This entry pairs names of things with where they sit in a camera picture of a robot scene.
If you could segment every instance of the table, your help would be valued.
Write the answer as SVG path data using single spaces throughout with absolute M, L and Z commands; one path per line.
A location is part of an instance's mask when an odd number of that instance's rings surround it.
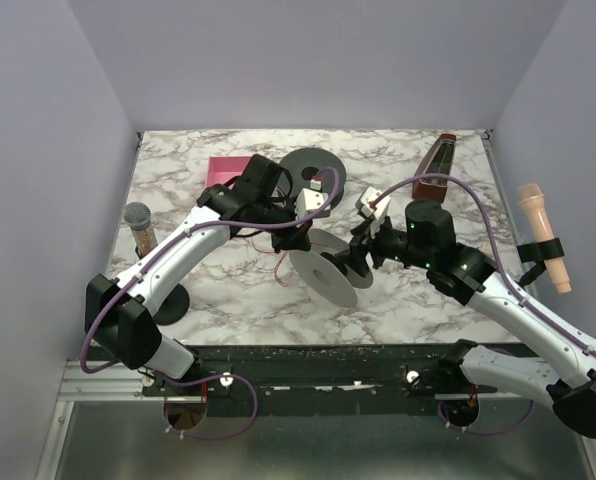
M 204 188 L 210 156 L 260 153 L 280 161 L 287 153 L 317 146 L 340 157 L 347 168 L 345 197 L 328 219 L 316 221 L 348 240 L 359 223 L 354 203 L 368 186 L 386 189 L 410 177 L 441 131 L 433 130 L 207 130 L 147 132 L 138 156 L 128 202 L 152 211 L 156 237 L 162 241 L 184 219 Z M 484 201 L 507 270 L 522 273 L 505 208 L 478 132 L 455 131 L 452 174 L 466 181 Z M 411 201 L 405 188 L 392 195 L 395 225 Z M 450 185 L 444 208 L 454 217 L 462 243 L 489 251 L 480 213 L 458 186 Z M 255 238 L 270 250 L 269 237 Z M 387 262 L 374 272 L 374 285 L 358 290 L 358 305 L 341 308 L 309 289 L 286 259 L 276 282 L 279 256 L 259 253 L 251 241 L 234 239 L 209 255 L 182 282 L 191 308 L 178 323 L 161 327 L 170 337 L 190 344 L 371 344 L 514 341 L 486 317 L 438 293 L 418 269 Z M 134 242 L 121 225 L 108 274 L 137 261 Z

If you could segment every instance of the beige cylinder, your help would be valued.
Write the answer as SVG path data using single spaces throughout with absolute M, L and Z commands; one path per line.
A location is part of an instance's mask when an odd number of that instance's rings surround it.
M 554 238 L 554 232 L 547 218 L 545 196 L 540 190 L 540 187 L 535 183 L 520 187 L 518 189 L 518 199 L 520 206 L 527 214 L 536 241 L 545 242 L 552 240 Z M 571 292 L 569 274 L 567 274 L 567 268 L 563 259 L 553 258 L 551 260 L 545 260 L 545 266 L 558 293 Z

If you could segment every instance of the gray floor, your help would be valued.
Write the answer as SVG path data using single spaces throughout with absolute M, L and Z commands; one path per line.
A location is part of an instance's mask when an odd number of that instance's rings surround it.
M 483 402 L 486 428 L 509 425 L 523 400 Z M 204 432 L 241 419 L 203 421 Z M 225 441 L 166 435 L 158 402 L 77 404 L 59 479 L 584 480 L 593 478 L 580 438 L 539 409 L 522 430 L 467 436 L 436 417 L 260 418 Z

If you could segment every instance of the microphone head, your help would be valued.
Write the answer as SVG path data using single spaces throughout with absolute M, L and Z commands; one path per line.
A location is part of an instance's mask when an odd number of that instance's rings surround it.
M 518 189 L 518 203 L 524 210 L 545 206 L 545 196 L 536 183 L 528 183 Z
M 144 203 L 132 202 L 125 207 L 124 220 L 132 230 L 144 230 L 151 224 L 151 210 Z

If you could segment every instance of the black disc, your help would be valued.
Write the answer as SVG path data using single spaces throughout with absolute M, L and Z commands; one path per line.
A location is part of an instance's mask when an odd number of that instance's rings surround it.
M 340 191 L 334 197 L 331 208 L 335 208 L 344 195 L 345 182 L 347 180 L 347 170 L 340 159 L 331 152 L 323 150 L 322 148 L 305 147 L 294 150 L 288 153 L 285 158 L 280 161 L 280 166 L 289 170 L 291 178 L 294 181 L 294 186 L 289 192 L 292 197 L 297 196 L 303 188 L 309 188 L 309 181 L 312 179 L 318 170 L 323 167 L 333 167 L 338 170 L 340 176 Z M 331 194 L 334 187 L 334 179 L 332 175 L 325 174 L 322 178 L 322 191 Z M 287 193 L 289 190 L 289 182 L 282 176 L 278 181 L 278 188 Z
M 182 285 L 178 284 L 162 302 L 160 310 L 154 315 L 156 325 L 173 325 L 189 310 L 189 293 Z

